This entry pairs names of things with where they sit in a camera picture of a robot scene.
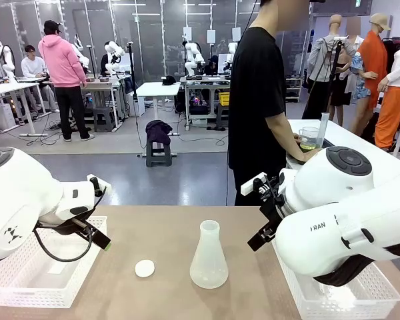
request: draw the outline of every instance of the shoe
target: shoe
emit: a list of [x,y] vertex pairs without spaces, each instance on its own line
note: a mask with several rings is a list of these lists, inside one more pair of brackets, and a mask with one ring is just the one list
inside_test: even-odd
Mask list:
[[95,138],[95,136],[94,136],[93,134],[90,134],[90,135],[89,135],[89,138],[82,139],[82,141],[88,141],[88,140],[92,140],[92,139],[94,139],[94,138]]

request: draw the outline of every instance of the glass beaker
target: glass beaker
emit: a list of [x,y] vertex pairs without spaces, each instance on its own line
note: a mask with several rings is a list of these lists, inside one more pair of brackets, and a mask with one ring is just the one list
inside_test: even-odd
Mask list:
[[200,241],[189,275],[204,289],[216,289],[228,279],[228,266],[219,240],[219,223],[206,220],[200,224]]
[[299,138],[301,140],[300,148],[303,152],[309,152],[317,148],[317,138],[319,137],[318,128],[304,127],[299,130]]

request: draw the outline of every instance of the white plastic basket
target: white plastic basket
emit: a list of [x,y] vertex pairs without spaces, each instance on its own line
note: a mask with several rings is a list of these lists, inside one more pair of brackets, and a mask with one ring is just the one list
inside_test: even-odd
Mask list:
[[275,254],[302,320],[386,319],[400,301],[400,294],[374,263],[343,287],[323,285],[295,274]]
[[[107,234],[106,217],[88,222]],[[87,242],[78,235],[59,235],[40,229],[46,248],[62,259],[80,255]],[[29,308],[70,308],[89,273],[100,248],[92,244],[84,258],[60,263],[48,257],[34,234],[12,256],[0,262],[0,306]]]

